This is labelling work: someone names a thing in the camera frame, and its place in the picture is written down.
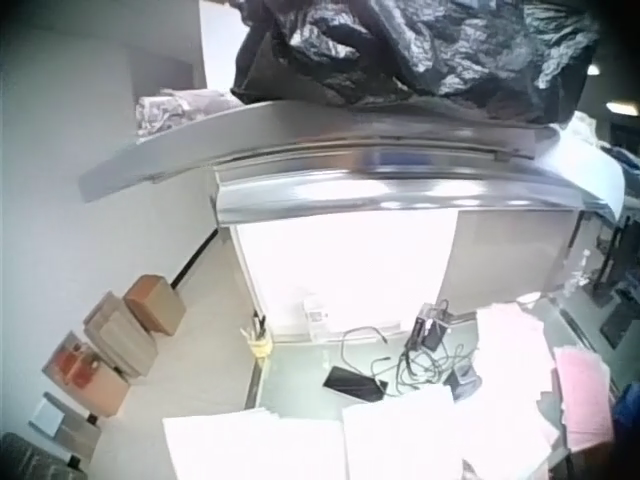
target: glass desk surface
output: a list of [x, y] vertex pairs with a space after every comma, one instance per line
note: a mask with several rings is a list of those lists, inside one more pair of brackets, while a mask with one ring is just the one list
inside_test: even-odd
[[[529, 311], [544, 322], [544, 334], [549, 348], [581, 345], [579, 338], [548, 300], [539, 300]], [[379, 361], [375, 365], [376, 372], [384, 370], [396, 364], [407, 336], [398, 334], [390, 337], [388, 344], [380, 339], [347, 339], [344, 347], [345, 357], [362, 372], [370, 374], [373, 360], [389, 356], [390, 361]], [[472, 353], [477, 342], [478, 331], [475, 321], [451, 328], [444, 337], [444, 347], [450, 354], [453, 354], [459, 345], [462, 347], [458, 347], [458, 353], [460, 350], [462, 355]], [[442, 357], [444, 354], [441, 345], [434, 357]], [[343, 408], [360, 401], [322, 386], [333, 366], [350, 369], [341, 359], [340, 342], [276, 343], [262, 367], [256, 366], [247, 407], [263, 407], [281, 417], [339, 420]], [[387, 392], [391, 394], [396, 393], [395, 375], [395, 369], [392, 369], [376, 377], [389, 382]], [[553, 392], [543, 393], [538, 401], [540, 413], [561, 432], [560, 439], [553, 446], [548, 459], [549, 468], [569, 453], [564, 445], [561, 397], [555, 371], [553, 385]]]

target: paper stack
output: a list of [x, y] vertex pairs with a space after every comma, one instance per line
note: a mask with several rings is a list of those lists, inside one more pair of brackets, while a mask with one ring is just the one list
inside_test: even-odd
[[178, 480], [347, 478], [338, 421], [281, 419], [255, 409], [167, 418], [164, 429]]
[[609, 368], [599, 355], [577, 347], [554, 350], [562, 389], [567, 446], [578, 452], [613, 441]]
[[400, 398], [344, 409], [349, 479], [461, 478], [453, 407], [448, 387], [427, 385]]
[[478, 335], [482, 386], [455, 405], [462, 455], [480, 478], [533, 478], [559, 436], [537, 406], [555, 366], [543, 324], [516, 304], [493, 305], [478, 311]]
[[542, 392], [553, 390], [555, 363], [544, 324], [515, 303], [479, 310], [474, 368], [483, 385], [524, 401], [537, 401]]

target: black phone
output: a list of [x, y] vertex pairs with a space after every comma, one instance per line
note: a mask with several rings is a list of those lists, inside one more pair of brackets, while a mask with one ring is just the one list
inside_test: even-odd
[[333, 367], [322, 386], [365, 402], [378, 402], [387, 393], [389, 383], [376, 381], [373, 377], [345, 368]]

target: brown cardboard box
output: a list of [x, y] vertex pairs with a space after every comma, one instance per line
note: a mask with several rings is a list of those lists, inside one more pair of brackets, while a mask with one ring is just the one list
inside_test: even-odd
[[149, 373], [158, 355], [155, 341], [121, 298], [107, 292], [84, 324], [87, 337], [124, 373]]
[[129, 384], [87, 343], [69, 332], [42, 372], [67, 395], [96, 415], [115, 415]]
[[149, 331], [176, 333], [186, 312], [184, 303], [164, 277], [142, 275], [124, 295], [124, 301]]

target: yellow cup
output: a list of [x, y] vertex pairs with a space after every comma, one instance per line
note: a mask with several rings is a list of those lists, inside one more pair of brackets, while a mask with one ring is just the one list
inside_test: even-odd
[[247, 339], [247, 344], [258, 360], [267, 358], [273, 351], [273, 339], [269, 329], [266, 329], [264, 336], [258, 340]]

